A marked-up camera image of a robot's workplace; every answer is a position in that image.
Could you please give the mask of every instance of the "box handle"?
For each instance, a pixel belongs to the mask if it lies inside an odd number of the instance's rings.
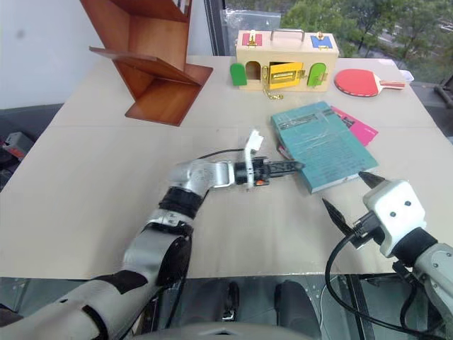
[[[276,30],[273,30],[272,33],[270,34],[270,41],[274,40],[274,33],[275,32],[291,32],[291,33],[301,33],[302,34],[302,39],[301,41],[304,41],[305,39],[305,32],[303,30],[295,30],[293,28],[278,28]]]

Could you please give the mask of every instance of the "wooden table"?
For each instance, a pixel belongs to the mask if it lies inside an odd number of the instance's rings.
[[[191,57],[214,72],[180,127],[126,118],[132,104],[111,62],[102,60],[64,104],[0,194],[0,276],[88,279],[119,269],[128,244],[168,188],[174,164],[244,146],[252,128],[259,155],[281,159],[274,113],[325,100],[377,129],[367,147],[377,173],[408,179],[427,211],[428,230],[453,244],[453,146],[412,89],[357,98],[332,85],[326,93],[286,93],[270,101],[231,85],[230,57]],[[337,70],[371,69],[400,80],[384,59],[339,59]],[[221,158],[237,159],[238,154]],[[210,193],[195,224],[189,277],[321,273],[342,237],[321,197],[349,222],[366,210],[360,180],[310,195],[296,176],[267,187]],[[334,271],[391,271],[376,244],[347,246]]]

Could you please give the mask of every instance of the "paddle handle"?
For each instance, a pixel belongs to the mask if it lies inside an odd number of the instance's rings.
[[[406,83],[403,81],[386,81],[386,80],[381,80],[379,81],[379,84],[382,87],[385,87],[386,89],[396,89],[396,90],[402,90],[406,87]]]

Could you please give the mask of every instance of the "ping pong paddle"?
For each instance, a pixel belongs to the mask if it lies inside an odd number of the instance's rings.
[[[406,86],[403,81],[381,80],[367,69],[344,69],[337,73],[334,82],[344,93],[359,97],[373,97],[382,89],[402,90]]]

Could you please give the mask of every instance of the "white wall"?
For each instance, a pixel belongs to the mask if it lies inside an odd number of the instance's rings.
[[[79,0],[0,6],[0,108],[63,103],[101,58],[88,51],[102,44]],[[203,0],[193,0],[188,54],[212,55]]]

